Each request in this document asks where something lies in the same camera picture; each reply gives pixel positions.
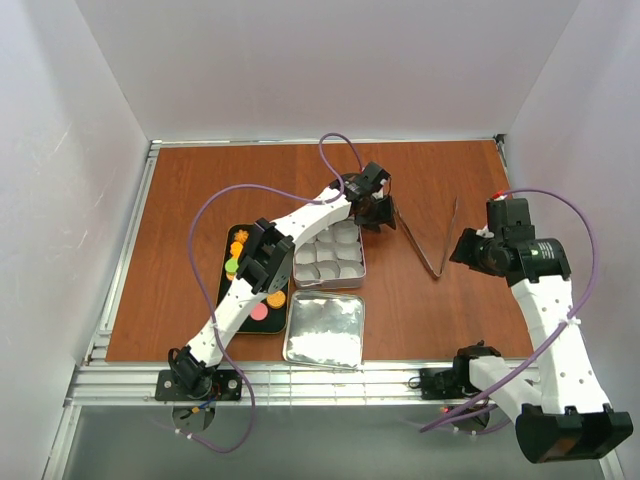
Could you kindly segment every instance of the brown wood surface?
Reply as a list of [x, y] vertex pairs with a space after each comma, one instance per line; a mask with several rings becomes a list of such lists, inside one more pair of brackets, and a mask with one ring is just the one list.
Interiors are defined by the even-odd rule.
[[[507, 180], [493, 142], [360, 144], [365, 160], [392, 175], [392, 195], [430, 259], [442, 255], [453, 201], [459, 211], [453, 243], [464, 227], [486, 223], [485, 201]], [[165, 148], [160, 151], [107, 352], [107, 361], [164, 361], [209, 317], [187, 259], [191, 220], [207, 198], [228, 185], [263, 183], [313, 197], [331, 180], [316, 145]], [[357, 170], [349, 148], [326, 146], [341, 172]], [[196, 256], [215, 298], [229, 227], [278, 218], [299, 203], [262, 191], [220, 198], [196, 235]], [[403, 231], [365, 233], [367, 278], [353, 293], [366, 302], [365, 360], [449, 359], [484, 339], [503, 355], [525, 356], [531, 344], [506, 283], [448, 263], [436, 282]], [[237, 335], [237, 360], [282, 359], [283, 334]]]

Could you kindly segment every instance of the table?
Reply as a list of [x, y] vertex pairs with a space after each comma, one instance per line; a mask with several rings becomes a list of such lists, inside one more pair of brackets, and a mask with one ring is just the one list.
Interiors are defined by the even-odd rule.
[[[464, 227], [486, 223], [486, 198], [507, 188], [493, 141], [359, 144], [366, 161], [392, 175], [392, 195], [423, 248], [442, 255], [454, 198], [454, 241]], [[326, 153], [341, 172], [357, 170], [348, 146]], [[236, 183], [263, 183], [307, 197], [332, 180], [317, 145], [162, 148], [107, 351], [108, 362], [166, 361], [209, 317], [187, 259], [191, 220], [209, 196]], [[262, 191], [230, 193], [212, 205], [196, 234], [198, 264], [213, 296], [228, 228], [286, 215], [299, 206]], [[365, 360], [450, 359], [484, 339], [507, 357], [531, 353], [526, 324], [502, 279], [449, 263], [436, 282], [401, 229], [366, 232], [367, 278], [349, 293], [366, 302]], [[283, 334], [237, 335], [229, 352], [241, 361], [282, 360]]]

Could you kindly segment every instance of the black baking tray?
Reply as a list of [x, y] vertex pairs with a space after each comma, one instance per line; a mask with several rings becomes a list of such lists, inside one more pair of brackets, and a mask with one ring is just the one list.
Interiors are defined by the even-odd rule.
[[[233, 236], [238, 230], [245, 230], [247, 232], [251, 232], [251, 227], [252, 225], [244, 225], [244, 224], [234, 225], [229, 229], [229, 232], [227, 233], [227, 242], [225, 244], [224, 261], [222, 262], [222, 272], [220, 274], [220, 287], [218, 289], [218, 300], [216, 305], [222, 302], [222, 299], [227, 294], [227, 291], [231, 286], [231, 282], [227, 278], [227, 274], [224, 270], [224, 264], [227, 260], [231, 258], [231, 252], [229, 251], [229, 248], [233, 243]], [[267, 314], [267, 317], [264, 320], [257, 322], [254, 319], [252, 319], [251, 316], [248, 316], [244, 321], [244, 323], [242, 324], [242, 326], [240, 327], [240, 329], [238, 330], [238, 332], [239, 333], [274, 334], [274, 333], [280, 333], [281, 331], [283, 331], [284, 328], [287, 326], [287, 310], [289, 309], [289, 283], [287, 283], [287, 285], [284, 286], [284, 288], [282, 289], [282, 292], [287, 296], [286, 304], [283, 307], [278, 309], [271, 308], [267, 304], [267, 301], [263, 300], [262, 303], [264, 303], [269, 309], [269, 313]]]

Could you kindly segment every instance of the purple cable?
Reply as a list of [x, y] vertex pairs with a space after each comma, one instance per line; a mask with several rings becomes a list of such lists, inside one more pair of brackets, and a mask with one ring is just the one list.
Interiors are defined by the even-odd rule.
[[224, 348], [224, 345], [222, 344], [222, 342], [220, 340], [220, 334], [218, 333], [217, 322], [216, 322], [215, 305], [213, 303], [213, 300], [211, 299], [211, 296], [209, 295], [209, 292], [207, 291], [207, 287], [206, 287], [206, 285], [204, 283], [204, 280], [202, 279], [202, 276], [200, 275], [200, 271], [198, 270], [198, 267], [196, 265], [195, 255], [194, 255], [194, 252], [193, 252], [193, 237], [194, 237], [194, 234], [195, 234], [195, 231], [196, 231], [196, 227], [198, 226], [198, 222], [200, 221], [200, 218], [202, 217], [203, 213], [207, 210], [207, 208], [209, 208], [209, 206], [218, 197], [220, 197], [221, 195], [223, 195], [225, 193], [231, 192], [233, 190], [241, 190], [241, 189], [246, 189], [246, 188], [255, 188], [255, 189], [258, 189], [258, 190], [265, 190], [267, 192], [277, 193], [277, 194], [285, 196], [287, 198], [292, 198], [294, 200], [300, 200], [300, 201], [303, 201], [303, 202], [306, 202], [306, 203], [311, 203], [313, 205], [322, 205], [322, 204], [335, 202], [336, 200], [338, 200], [344, 194], [344, 180], [342, 179], [340, 174], [331, 166], [331, 164], [329, 163], [329, 160], [327, 160], [327, 157], [324, 154], [324, 150], [322, 148], [322, 144], [323, 144], [324, 140], [327, 137], [330, 137], [330, 136], [337, 136], [337, 137], [340, 137], [343, 140], [345, 140], [349, 144], [351, 149], [353, 150], [353, 152], [356, 155], [356, 158], [358, 160], [358, 163], [361, 166], [362, 166], [362, 161], [360, 159], [360, 155], [358, 154], [358, 151], [356, 150], [355, 146], [344, 135], [341, 135], [339, 133], [327, 133], [326, 135], [323, 135], [322, 138], [320, 138], [320, 140], [318, 142], [318, 148], [320, 150], [320, 157], [322, 158], [322, 161], [327, 166], [327, 168], [331, 171], [331, 173], [333, 173], [335, 175], [336, 179], [338, 180], [338, 183], [340, 184], [340, 192], [335, 197], [333, 197], [333, 198], [331, 198], [329, 200], [315, 200], [315, 199], [311, 199], [311, 198], [300, 197], [300, 196], [294, 195], [292, 193], [283, 192], [283, 191], [278, 190], [276, 188], [268, 187], [266, 185], [259, 185], [259, 184], [254, 184], [254, 183], [243, 183], [243, 184], [239, 184], [239, 185], [231, 185], [231, 186], [223, 188], [219, 192], [216, 192], [215, 194], [213, 194], [204, 203], [204, 205], [202, 205], [202, 207], [200, 208], [198, 213], [196, 213], [196, 216], [194, 217], [193, 222], [191, 223], [191, 228], [189, 229], [189, 237], [187, 239], [187, 251], [188, 251], [188, 254], [189, 254], [189, 262], [191, 263], [191, 268], [193, 269], [193, 275], [196, 277], [196, 281], [198, 282], [198, 285], [200, 286], [200, 290], [202, 291], [202, 294], [204, 295], [204, 298], [205, 298], [205, 300], [207, 302], [207, 306], [209, 307], [209, 313], [211, 314], [211, 322], [214, 325], [213, 333], [214, 333], [214, 335], [216, 337], [216, 342], [218, 344], [218, 347], [220, 347], [220, 351], [222, 352], [222, 356], [229, 363], [229, 365], [231, 365], [231, 367], [236, 372], [238, 372], [238, 375], [240, 375], [240, 377], [242, 378], [243, 382], [245, 383], [245, 385], [247, 387], [247, 390], [249, 391], [249, 396], [251, 398], [251, 417], [249, 419], [249, 425], [247, 426], [247, 430], [244, 432], [244, 434], [242, 435], [242, 437], [240, 438], [238, 443], [236, 443], [235, 445], [233, 445], [231, 447], [219, 447], [219, 446], [214, 445], [213, 443], [209, 442], [208, 440], [205, 440], [204, 438], [201, 438], [201, 437], [198, 437], [197, 435], [193, 435], [192, 433], [184, 432], [184, 431], [180, 430], [180, 433], [182, 433], [184, 435], [187, 435], [187, 436], [190, 436], [190, 438], [192, 438], [193, 440], [195, 440], [196, 442], [198, 442], [198, 443], [200, 443], [202, 445], [205, 445], [206, 447], [210, 448], [214, 452], [217, 452], [217, 453], [231, 453], [231, 452], [237, 450], [238, 448], [240, 448], [242, 446], [242, 444], [247, 440], [247, 438], [251, 434], [251, 431], [253, 430], [253, 425], [255, 423], [256, 397], [255, 397], [255, 393], [253, 391], [253, 386], [251, 385], [251, 382], [249, 381], [249, 379], [247, 378], [245, 373], [242, 371], [242, 369], [238, 366], [238, 364], [236, 362], [234, 362], [233, 359], [229, 356], [229, 354], [227, 353], [227, 350]]
[[[595, 232], [593, 231], [591, 222], [589, 222], [584, 212], [577, 205], [575, 205], [573, 202], [563, 197], [562, 195], [559, 195], [554, 192], [550, 192], [548, 190], [539, 189], [539, 188], [516, 188], [513, 190], [507, 190], [506, 192], [503, 193], [503, 195], [512, 195], [514, 193], [529, 193], [529, 192], [542, 193], [545, 195], [549, 195], [551, 197], [554, 197], [560, 200], [564, 204], [568, 205], [574, 212], [578, 214], [578, 216], [582, 220], [582, 223], [587, 229], [587, 234], [589, 235], [589, 241], [591, 242], [591, 254], [592, 254], [591, 276], [589, 278], [589, 283], [587, 284], [587, 288], [582, 294], [582, 297], [580, 297], [580, 300], [576, 302], [576, 304], [573, 306], [573, 308], [569, 310], [569, 313], [567, 314], [568, 319], [573, 318], [576, 316], [578, 311], [583, 307], [583, 305], [587, 302], [589, 297], [591, 297], [591, 294], [593, 293], [593, 290], [595, 288], [596, 281], [598, 279], [600, 253], [598, 251], [598, 243], [596, 240]], [[507, 383], [509, 383], [514, 378], [516, 378], [522, 372], [524, 372], [533, 362], [535, 362], [540, 357], [540, 355], [542, 355], [545, 352], [545, 350], [547, 350], [547, 348], [549, 348], [549, 346], [560, 336], [560, 334], [564, 331], [565, 328], [567, 328], [567, 326], [568, 326], [567, 322], [564, 322], [564, 321], [561, 322], [558, 325], [558, 328], [556, 328], [554, 332], [551, 335], [549, 335], [549, 338], [547, 338], [544, 342], [542, 342], [542, 344], [533, 352], [533, 354], [524, 362], [522, 362], [522, 364], [518, 365], [508, 375], [506, 375], [501, 380], [493, 384], [491, 387], [487, 388], [483, 392], [480, 392], [475, 397], [472, 397], [470, 400], [454, 408], [450, 412], [447, 412], [442, 417], [423, 426], [420, 429], [420, 433], [428, 432], [429, 430], [432, 430], [440, 425], [444, 425], [445, 423], [450, 423], [450, 420], [453, 419], [453, 417], [456, 417], [461, 412], [464, 412], [465, 410], [472, 407], [479, 401], [484, 400], [485, 398], [488, 398], [492, 393], [500, 390]]]

